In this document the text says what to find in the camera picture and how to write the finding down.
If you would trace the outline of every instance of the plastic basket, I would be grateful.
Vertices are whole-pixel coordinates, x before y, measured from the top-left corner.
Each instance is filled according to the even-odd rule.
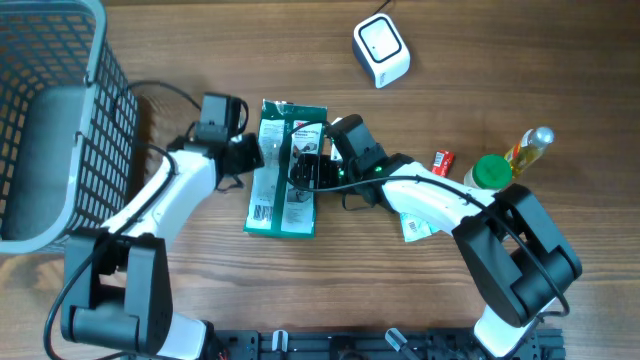
[[[0,2],[0,253],[61,252],[122,209],[138,120],[99,1]]]

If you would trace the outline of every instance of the white smart speaker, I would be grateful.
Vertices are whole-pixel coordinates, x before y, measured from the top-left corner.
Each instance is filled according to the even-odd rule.
[[[353,53],[379,89],[409,70],[411,56],[386,14],[375,14],[353,30]]]

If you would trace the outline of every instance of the green container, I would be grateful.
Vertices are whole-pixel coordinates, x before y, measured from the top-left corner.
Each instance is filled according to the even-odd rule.
[[[313,193],[300,192],[287,183],[295,164],[293,145],[303,153],[321,154],[324,143],[322,124],[310,125],[296,132],[291,139],[285,135],[307,121],[327,119],[327,108],[287,103],[262,102],[262,117],[258,142],[265,166],[253,174],[253,187],[244,231],[280,238],[313,238],[316,204]],[[280,149],[288,156],[280,159]]]

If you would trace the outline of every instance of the black bracket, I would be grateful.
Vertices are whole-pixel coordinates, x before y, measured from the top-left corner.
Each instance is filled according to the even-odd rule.
[[[582,265],[538,199],[518,184],[495,198],[489,210],[526,236],[527,247],[564,292],[582,274]],[[509,325],[528,324],[553,300],[533,262],[520,249],[509,254],[502,244],[505,232],[484,213],[463,219],[452,235],[483,299]]]
[[[60,325],[67,341],[141,354],[156,354],[171,326],[173,302],[165,242],[102,230],[79,230],[65,250],[65,282],[103,241],[103,255],[89,265],[62,304]],[[126,288],[104,285],[99,275],[128,269]]]

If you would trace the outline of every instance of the red object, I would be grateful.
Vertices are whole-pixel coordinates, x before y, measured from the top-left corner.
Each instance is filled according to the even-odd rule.
[[[449,169],[453,164],[454,155],[451,151],[438,150],[436,151],[436,158],[433,160],[433,167],[431,172],[442,177],[447,177]]]

